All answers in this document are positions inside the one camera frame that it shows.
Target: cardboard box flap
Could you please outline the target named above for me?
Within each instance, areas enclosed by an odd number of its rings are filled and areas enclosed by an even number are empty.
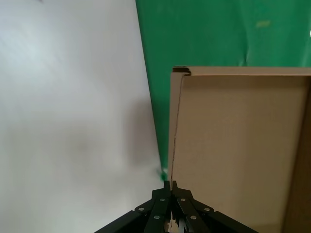
[[[311,196],[310,74],[311,68],[175,67],[171,180],[258,232],[281,232],[288,200],[306,205]],[[299,188],[291,185],[301,179]],[[311,232],[311,211],[302,217],[299,207],[288,206],[305,220],[286,215],[284,232],[297,222],[296,232]]]

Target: white surface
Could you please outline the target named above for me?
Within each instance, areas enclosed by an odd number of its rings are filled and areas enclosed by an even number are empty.
[[[94,232],[160,188],[134,0],[0,0],[0,232]]]

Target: cardboard box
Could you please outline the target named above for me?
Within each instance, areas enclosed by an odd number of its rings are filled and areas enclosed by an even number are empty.
[[[311,68],[173,68],[170,180],[260,233],[310,233],[310,81]]]

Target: green backdrop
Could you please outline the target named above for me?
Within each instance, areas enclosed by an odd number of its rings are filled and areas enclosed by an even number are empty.
[[[310,0],[136,0],[136,4],[163,170],[168,166],[173,66],[311,65]]]

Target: cardboard edge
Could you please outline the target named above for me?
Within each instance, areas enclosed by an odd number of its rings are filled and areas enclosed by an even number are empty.
[[[311,232],[311,80],[292,175],[283,233]]]
[[[176,132],[177,132],[180,94],[181,94],[183,77],[187,75],[190,75],[190,72],[186,67],[175,67],[173,68],[173,72],[171,74],[169,167],[168,167],[168,178],[171,184],[173,181],[175,140],[176,140]]]
[[[310,76],[310,67],[173,67],[173,72],[188,72],[187,76]]]

